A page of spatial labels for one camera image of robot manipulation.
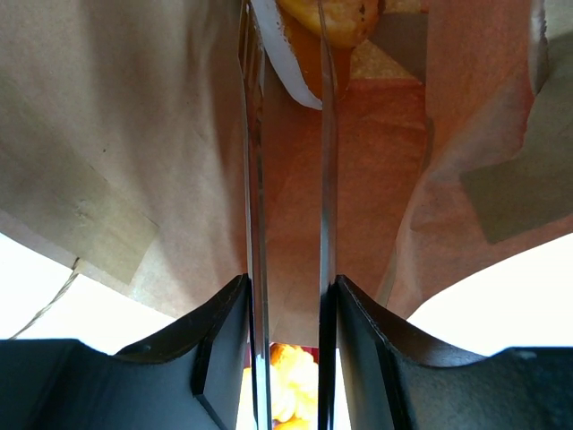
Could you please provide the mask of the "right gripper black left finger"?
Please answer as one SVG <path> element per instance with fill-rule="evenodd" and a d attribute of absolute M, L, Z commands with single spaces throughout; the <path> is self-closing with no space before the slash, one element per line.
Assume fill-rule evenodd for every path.
<path fill-rule="evenodd" d="M 231 279 L 214 297 L 120 349 L 127 385 L 121 424 L 138 429 L 232 429 L 248 325 L 249 282 Z"/>

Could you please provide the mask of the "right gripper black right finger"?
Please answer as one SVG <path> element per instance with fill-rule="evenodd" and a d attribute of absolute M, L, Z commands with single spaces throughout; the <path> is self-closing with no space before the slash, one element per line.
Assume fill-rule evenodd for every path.
<path fill-rule="evenodd" d="M 483 356 L 455 347 L 379 305 L 338 275 L 338 348 L 353 429 L 415 429 L 400 363 L 429 367 L 473 364 Z"/>

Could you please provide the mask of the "twisted orange fake bread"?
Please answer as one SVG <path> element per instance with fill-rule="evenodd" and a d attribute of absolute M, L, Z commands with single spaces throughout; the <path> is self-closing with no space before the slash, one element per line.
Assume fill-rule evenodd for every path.
<path fill-rule="evenodd" d="M 271 427 L 317 427 L 319 366 L 309 348 L 274 343 L 270 346 Z"/>

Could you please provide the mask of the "red brown paper bag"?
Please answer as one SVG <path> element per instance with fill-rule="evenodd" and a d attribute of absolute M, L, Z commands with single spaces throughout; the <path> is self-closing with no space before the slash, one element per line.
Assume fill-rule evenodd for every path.
<path fill-rule="evenodd" d="M 572 230 L 572 4 L 386 1 L 339 76 L 338 264 L 408 317 Z M 4 1 L 1 230 L 181 315 L 246 269 L 237 1 Z"/>

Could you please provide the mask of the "fake baguette bread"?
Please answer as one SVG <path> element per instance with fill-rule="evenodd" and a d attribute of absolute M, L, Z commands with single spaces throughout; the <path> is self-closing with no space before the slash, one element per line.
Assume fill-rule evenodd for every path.
<path fill-rule="evenodd" d="M 262 44 L 288 94 L 321 109 L 321 35 L 327 34 L 338 95 L 350 79 L 350 56 L 374 32 L 383 1 L 252 1 Z"/>

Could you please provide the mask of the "metal kitchen tongs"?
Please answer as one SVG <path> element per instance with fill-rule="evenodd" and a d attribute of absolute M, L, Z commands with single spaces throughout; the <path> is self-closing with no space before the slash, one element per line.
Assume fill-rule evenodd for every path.
<path fill-rule="evenodd" d="M 318 427 L 335 424 L 336 280 L 338 215 L 338 112 L 337 76 L 329 43 L 324 7 L 321 23 L 321 241 L 319 312 Z M 252 1 L 242 3 L 238 58 L 244 85 L 244 164 L 247 265 L 251 284 L 250 344 L 254 421 L 259 429 L 271 427 L 269 300 L 263 208 L 261 123 L 266 52 L 259 17 L 262 9 Z"/>

